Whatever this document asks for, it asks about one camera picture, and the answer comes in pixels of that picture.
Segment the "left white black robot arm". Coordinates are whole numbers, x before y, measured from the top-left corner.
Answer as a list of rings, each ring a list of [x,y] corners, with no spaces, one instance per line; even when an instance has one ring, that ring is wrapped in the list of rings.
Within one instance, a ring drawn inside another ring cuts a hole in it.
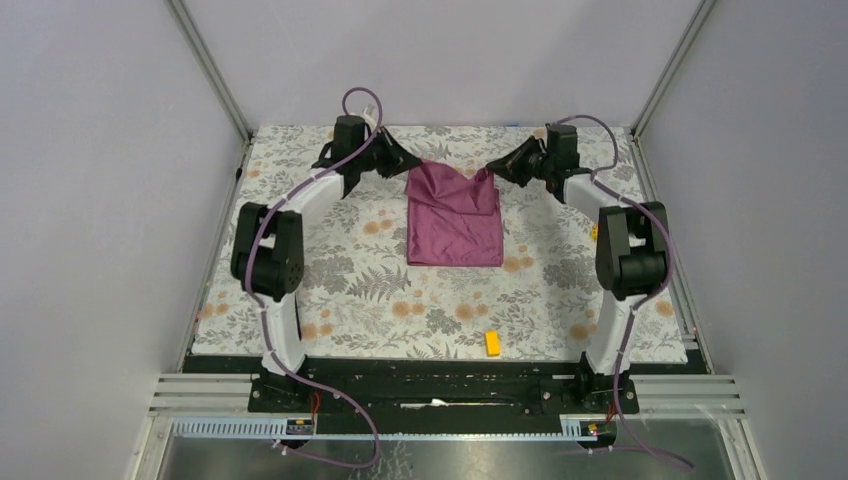
[[[392,178],[413,170],[422,159],[404,148],[376,122],[342,115],[307,177],[273,205],[247,202],[239,209],[230,273],[255,302],[263,343],[262,367],[272,398],[288,411],[337,389],[311,380],[301,369],[307,360],[297,307],[306,270],[305,223],[346,198],[363,174]]]

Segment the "purple satin napkin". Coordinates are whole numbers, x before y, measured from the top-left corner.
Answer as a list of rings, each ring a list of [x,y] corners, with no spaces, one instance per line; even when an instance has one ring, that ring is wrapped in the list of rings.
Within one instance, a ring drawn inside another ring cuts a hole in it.
[[[407,263],[427,267],[499,267],[504,261],[500,192],[482,168],[466,177],[425,162],[409,172]]]

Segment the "floral tablecloth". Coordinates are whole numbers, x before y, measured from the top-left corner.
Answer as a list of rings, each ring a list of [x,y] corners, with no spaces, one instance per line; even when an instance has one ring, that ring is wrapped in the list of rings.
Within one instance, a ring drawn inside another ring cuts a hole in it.
[[[471,177],[532,127],[389,127],[409,151]],[[200,308],[194,355],[260,356],[256,304],[231,276],[236,217],[245,202],[273,205],[309,173],[332,126],[266,125],[256,133],[215,275]],[[310,357],[577,361],[597,338],[602,289],[595,225],[541,182],[498,178],[504,261],[494,268],[412,267],[406,261],[406,175],[363,174],[348,198],[305,223],[306,270],[297,306]],[[631,362],[686,363],[666,291],[638,311]],[[496,331],[501,355],[487,358]]]

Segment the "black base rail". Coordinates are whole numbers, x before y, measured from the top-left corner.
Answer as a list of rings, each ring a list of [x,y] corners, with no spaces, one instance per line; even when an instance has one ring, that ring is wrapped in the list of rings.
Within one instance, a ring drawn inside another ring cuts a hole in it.
[[[614,380],[585,361],[363,360],[310,358],[296,377],[256,358],[191,357],[163,376],[154,404],[191,413],[284,418],[286,433],[332,435],[556,434],[564,417],[644,413],[649,382],[686,393],[704,364],[639,364]]]

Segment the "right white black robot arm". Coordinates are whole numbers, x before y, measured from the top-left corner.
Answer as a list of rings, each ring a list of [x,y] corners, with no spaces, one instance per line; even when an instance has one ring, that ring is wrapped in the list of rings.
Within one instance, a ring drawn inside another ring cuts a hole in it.
[[[603,290],[598,336],[582,353],[569,393],[583,410],[621,412],[637,311],[667,288],[673,274],[665,206],[628,198],[604,184],[599,169],[581,166],[572,125],[549,124],[544,139],[531,137],[486,168],[521,187],[543,181],[557,201],[597,225],[595,272]]]

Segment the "yellow block near front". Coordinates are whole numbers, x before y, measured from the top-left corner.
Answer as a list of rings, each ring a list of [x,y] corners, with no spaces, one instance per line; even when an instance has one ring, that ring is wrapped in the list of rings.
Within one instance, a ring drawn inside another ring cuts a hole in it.
[[[500,340],[496,331],[487,331],[484,334],[484,346],[488,357],[498,357],[501,355]]]

